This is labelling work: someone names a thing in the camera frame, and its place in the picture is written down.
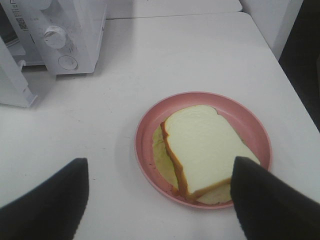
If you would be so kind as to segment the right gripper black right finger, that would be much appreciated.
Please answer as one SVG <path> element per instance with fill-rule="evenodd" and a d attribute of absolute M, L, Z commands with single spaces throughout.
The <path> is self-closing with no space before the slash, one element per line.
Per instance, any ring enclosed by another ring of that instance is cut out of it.
<path fill-rule="evenodd" d="M 318 240 L 320 205 L 248 157 L 234 161 L 230 195 L 248 240 Z"/>

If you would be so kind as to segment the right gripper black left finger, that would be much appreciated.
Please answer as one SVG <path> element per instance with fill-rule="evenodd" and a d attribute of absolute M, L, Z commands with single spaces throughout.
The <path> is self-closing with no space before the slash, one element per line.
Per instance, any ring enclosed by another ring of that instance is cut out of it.
<path fill-rule="evenodd" d="M 0 209 L 2 240 L 72 240 L 89 198 L 86 158 L 76 158 Z"/>

